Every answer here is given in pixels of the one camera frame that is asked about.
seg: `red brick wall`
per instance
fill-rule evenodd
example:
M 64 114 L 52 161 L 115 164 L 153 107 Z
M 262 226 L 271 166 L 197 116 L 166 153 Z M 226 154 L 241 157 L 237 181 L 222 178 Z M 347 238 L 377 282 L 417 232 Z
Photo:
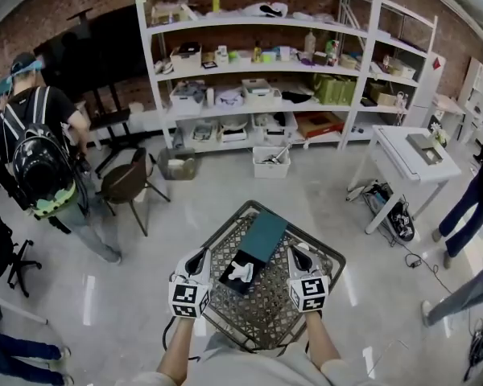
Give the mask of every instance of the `red brick wall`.
M 224 9 L 235 9 L 254 2 L 267 0 L 221 0 Z M 331 13 L 336 16 L 338 0 L 279 0 L 286 2 L 290 12 L 300 10 L 309 14 Z M 439 27 L 436 34 L 434 50 L 444 56 L 448 62 L 440 85 L 440 91 L 449 96 L 457 95 L 465 77 L 470 57 L 476 57 L 483 62 L 483 42 L 471 31 L 467 25 L 453 14 L 438 0 L 392 0 L 411 10 L 432 18 L 439 15 Z M 211 0 L 190 0 L 197 4 L 197 10 L 207 11 Z M 93 8 L 89 13 L 95 17 L 105 12 L 134 4 L 134 0 L 26 0 L 15 9 L 0 24 L 0 78 L 6 75 L 11 60 L 21 51 L 31 51 L 42 42 L 58 35 L 62 31 L 76 24 L 66 21 L 66 18 L 86 8 Z M 364 23 L 368 16 L 368 3 L 360 3 L 355 7 L 358 17 Z M 388 13 L 382 16 L 380 27 L 391 33 L 397 33 L 400 16 Z M 403 35 L 421 47 L 427 46 L 427 28 L 416 21 L 407 20 Z M 205 46 L 215 47 L 219 43 L 226 43 L 232 48 L 251 48 L 254 41 L 259 39 L 264 47 L 275 44 L 289 43 L 297 47 L 303 46 L 304 29 L 279 27 L 232 27 L 214 30 L 200 29 L 201 34 L 187 31 L 167 34 L 169 47 L 179 44 L 192 36 L 194 39 L 204 40 Z M 322 47 L 327 35 L 320 36 L 317 45 Z M 159 50 L 155 51 L 155 58 L 159 57 Z M 153 106 L 153 99 L 148 79 L 137 79 L 118 85 L 120 101 L 126 105 L 129 101 L 141 101 L 146 107 Z

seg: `brown chair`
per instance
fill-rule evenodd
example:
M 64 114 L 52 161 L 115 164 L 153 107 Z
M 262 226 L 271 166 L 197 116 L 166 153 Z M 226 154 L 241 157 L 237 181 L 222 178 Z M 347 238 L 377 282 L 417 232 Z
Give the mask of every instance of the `brown chair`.
M 142 221 L 139 219 L 138 213 L 134 208 L 133 200 L 147 187 L 151 188 L 158 195 L 163 197 L 170 203 L 170 199 L 147 180 L 147 150 L 140 148 L 136 150 L 130 164 L 124 164 L 112 169 L 105 175 L 99 194 L 104 198 L 108 208 L 116 215 L 111 204 L 128 203 L 130 210 L 134 213 L 134 217 L 138 221 L 139 227 L 143 234 L 148 236 L 147 230 L 143 227 Z

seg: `white sleeve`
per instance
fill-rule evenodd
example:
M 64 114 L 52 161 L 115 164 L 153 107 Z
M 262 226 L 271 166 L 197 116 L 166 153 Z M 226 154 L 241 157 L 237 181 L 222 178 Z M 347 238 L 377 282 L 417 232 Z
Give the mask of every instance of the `white sleeve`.
M 170 377 L 158 372 L 140 373 L 126 384 L 129 386 L 176 386 Z
M 376 380 L 356 376 L 343 360 L 329 360 L 322 365 L 320 371 L 329 380 L 331 386 L 384 386 Z

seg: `backpack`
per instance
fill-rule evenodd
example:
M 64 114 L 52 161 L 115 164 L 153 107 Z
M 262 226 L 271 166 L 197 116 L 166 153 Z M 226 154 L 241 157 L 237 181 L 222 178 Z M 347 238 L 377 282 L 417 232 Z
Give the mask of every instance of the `backpack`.
M 8 150 L 7 161 L 13 153 L 14 177 L 27 197 L 36 218 L 53 216 L 76 197 L 79 176 L 70 165 L 68 151 L 45 125 L 49 87 L 38 87 L 34 93 L 32 121 L 21 121 L 14 108 L 7 104 L 3 114 L 5 130 L 13 134 L 14 150 Z

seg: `gray floor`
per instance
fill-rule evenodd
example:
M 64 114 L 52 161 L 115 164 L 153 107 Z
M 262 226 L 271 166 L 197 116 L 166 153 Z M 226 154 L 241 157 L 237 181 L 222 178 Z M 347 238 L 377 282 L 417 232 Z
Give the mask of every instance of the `gray floor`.
M 147 143 L 154 155 L 161 146 L 158 138 Z M 35 242 L 28 257 L 41 261 L 43 269 L 27 272 L 29 299 L 9 289 L 5 277 L 0 296 L 50 320 L 50 326 L 40 326 L 5 312 L 1 331 L 70 346 L 73 356 L 66 370 L 78 385 L 128 384 L 137 373 L 153 370 L 163 354 L 161 334 L 170 318 L 167 279 L 177 261 L 205 242 L 246 200 L 255 199 L 347 258 L 324 320 L 355 372 L 362 377 L 369 372 L 391 385 L 460 384 L 467 368 L 469 325 L 473 328 L 483 318 L 483 305 L 473 309 L 470 321 L 463 313 L 423 327 L 421 300 L 438 302 L 447 292 L 425 266 L 408 269 L 403 248 L 391 248 L 378 232 L 365 234 L 371 214 L 362 201 L 345 202 L 345 188 L 364 149 L 293 149 L 290 171 L 281 180 L 254 179 L 248 151 L 204 156 L 195 180 L 168 184 L 171 203 L 150 192 L 148 204 L 140 204 L 142 215 L 148 213 L 149 237 L 143 236 L 128 207 L 103 221 L 105 238 L 118 240 L 122 248 L 120 266 L 106 264 L 74 236 L 27 217 L 1 192 L 0 214 L 16 241 Z M 476 150 L 468 146 L 452 151 L 462 176 L 415 223 L 417 236 L 409 247 L 432 265 L 441 265 L 442 249 L 432 242 L 431 230 L 466 188 L 472 176 L 470 155 Z M 129 161 L 131 155 L 126 151 L 115 164 Z M 92 152 L 93 162 L 100 157 Z M 372 177 L 375 169 L 369 166 L 365 174 Z M 407 198 L 413 211 L 430 191 L 411 191 Z M 482 266 L 483 229 L 450 271 L 440 268 L 439 277 L 455 290 Z M 206 336 L 196 336 L 192 353 L 200 353 L 210 335 L 208 329 Z M 0 376 L 1 384 L 23 383 Z

